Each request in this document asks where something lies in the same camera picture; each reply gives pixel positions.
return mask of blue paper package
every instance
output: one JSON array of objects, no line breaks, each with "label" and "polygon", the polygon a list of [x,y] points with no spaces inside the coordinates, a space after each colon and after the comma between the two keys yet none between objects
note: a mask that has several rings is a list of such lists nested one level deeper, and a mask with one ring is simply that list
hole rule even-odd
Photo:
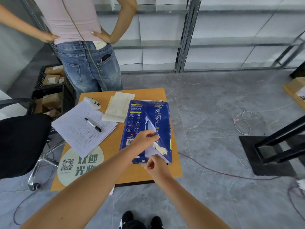
[{"label": "blue paper package", "polygon": [[120,149],[130,145],[140,131],[147,129],[156,132],[160,139],[134,158],[132,164],[146,163],[155,154],[172,164],[170,110],[167,102],[131,100]]}]

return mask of shelving unit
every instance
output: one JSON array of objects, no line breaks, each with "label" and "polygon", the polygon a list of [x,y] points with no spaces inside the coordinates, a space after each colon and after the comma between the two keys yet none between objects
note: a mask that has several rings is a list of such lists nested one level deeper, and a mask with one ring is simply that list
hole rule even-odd
[{"label": "shelving unit", "polygon": [[[36,26],[44,30],[47,23],[35,2],[21,1]],[[120,4],[116,0],[94,0],[94,3],[101,26],[111,33]],[[137,0],[137,3],[138,10],[130,27],[113,45],[121,72],[176,72],[183,35],[188,36],[184,27],[191,0]]]},{"label": "shelving unit", "polygon": [[283,69],[305,60],[305,0],[193,2],[177,72]]}]

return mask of blue denim jeans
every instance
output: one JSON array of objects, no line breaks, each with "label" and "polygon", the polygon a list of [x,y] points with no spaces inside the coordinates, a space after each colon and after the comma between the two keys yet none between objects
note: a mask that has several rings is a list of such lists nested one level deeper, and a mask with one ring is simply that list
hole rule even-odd
[{"label": "blue denim jeans", "polygon": [[[120,67],[111,44],[97,50],[92,41],[86,43],[93,61],[84,41],[56,45],[63,68],[76,92],[80,94],[122,90]],[[110,57],[101,61],[105,55]]]}]

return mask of person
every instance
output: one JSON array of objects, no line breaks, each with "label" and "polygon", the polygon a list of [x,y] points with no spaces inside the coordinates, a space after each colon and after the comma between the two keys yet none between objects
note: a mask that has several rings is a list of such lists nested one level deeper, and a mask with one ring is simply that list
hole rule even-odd
[{"label": "person", "polygon": [[[30,217],[21,226],[21,229],[85,228],[108,197],[112,187],[130,165],[132,159],[158,139],[159,136],[154,131],[139,132],[130,145],[77,178],[54,196]],[[189,229],[230,228],[172,177],[168,166],[161,157],[151,156],[145,170],[172,201]],[[162,220],[159,217],[154,217],[151,228],[162,227]],[[120,226],[118,223],[118,228],[145,229],[146,227],[140,221],[134,220],[132,212],[128,211],[124,213]]]},{"label": "person", "polygon": [[0,22],[43,42],[54,42],[78,94],[117,91],[123,86],[111,44],[126,32],[137,10],[136,0],[117,1],[121,9],[112,34],[100,26],[93,0],[35,0],[52,33],[36,29],[1,5]]}]

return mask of shoe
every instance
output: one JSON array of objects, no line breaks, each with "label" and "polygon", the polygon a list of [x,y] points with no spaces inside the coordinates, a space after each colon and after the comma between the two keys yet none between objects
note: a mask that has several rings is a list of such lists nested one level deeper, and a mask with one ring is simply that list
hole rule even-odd
[{"label": "shoe", "polygon": [[153,229],[157,229],[157,228],[163,228],[163,223],[162,223],[162,220],[159,216],[155,216],[153,217],[151,223],[150,223],[150,228],[153,228]]},{"label": "shoe", "polygon": [[122,216],[122,219],[121,219],[121,222],[120,222],[120,228],[119,229],[122,229],[123,228],[123,225],[129,221],[133,220],[133,214],[131,211],[126,211],[124,213],[124,215]]}]

